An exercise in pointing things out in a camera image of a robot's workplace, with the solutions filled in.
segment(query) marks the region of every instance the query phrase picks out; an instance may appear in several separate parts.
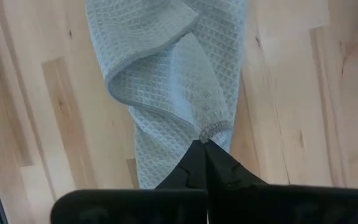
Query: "light blue towel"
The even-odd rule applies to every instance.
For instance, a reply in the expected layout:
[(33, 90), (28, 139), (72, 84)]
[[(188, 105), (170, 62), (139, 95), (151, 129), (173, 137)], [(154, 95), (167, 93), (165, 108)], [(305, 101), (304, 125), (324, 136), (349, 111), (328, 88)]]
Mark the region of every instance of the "light blue towel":
[(110, 95), (129, 105), (141, 188), (156, 187), (192, 140), (229, 149), (245, 0), (87, 0)]

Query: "towel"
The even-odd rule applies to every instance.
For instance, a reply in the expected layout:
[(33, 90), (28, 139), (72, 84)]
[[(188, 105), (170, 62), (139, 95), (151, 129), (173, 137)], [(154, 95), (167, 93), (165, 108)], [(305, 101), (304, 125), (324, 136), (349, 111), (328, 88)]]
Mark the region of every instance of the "towel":
[(229, 150), (245, 0), (87, 0), (109, 94), (135, 121), (140, 188), (156, 187), (191, 142)]

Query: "cloth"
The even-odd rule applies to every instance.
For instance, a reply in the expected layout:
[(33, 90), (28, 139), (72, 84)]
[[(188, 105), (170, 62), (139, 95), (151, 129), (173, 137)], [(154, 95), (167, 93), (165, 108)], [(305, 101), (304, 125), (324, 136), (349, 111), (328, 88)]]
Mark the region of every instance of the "cloth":
[(195, 139), (229, 150), (245, 0), (87, 0), (109, 94), (135, 121), (140, 187), (156, 187)]

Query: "wooden floor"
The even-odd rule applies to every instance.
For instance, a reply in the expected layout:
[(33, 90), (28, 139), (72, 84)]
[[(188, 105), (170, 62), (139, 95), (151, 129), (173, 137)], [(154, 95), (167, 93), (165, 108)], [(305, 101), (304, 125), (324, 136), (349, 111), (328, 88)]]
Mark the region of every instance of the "wooden floor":
[[(248, 0), (232, 155), (270, 183), (358, 188), (358, 0)], [(0, 0), (0, 196), (48, 223), (75, 189), (137, 187), (84, 0)]]

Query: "towel fold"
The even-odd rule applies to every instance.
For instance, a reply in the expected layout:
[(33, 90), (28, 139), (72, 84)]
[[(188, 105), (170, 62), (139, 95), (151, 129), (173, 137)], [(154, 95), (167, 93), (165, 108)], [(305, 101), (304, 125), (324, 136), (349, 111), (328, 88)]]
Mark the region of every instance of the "towel fold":
[(157, 186), (192, 140), (229, 149), (245, 0), (87, 0), (109, 94), (135, 121), (139, 185)]

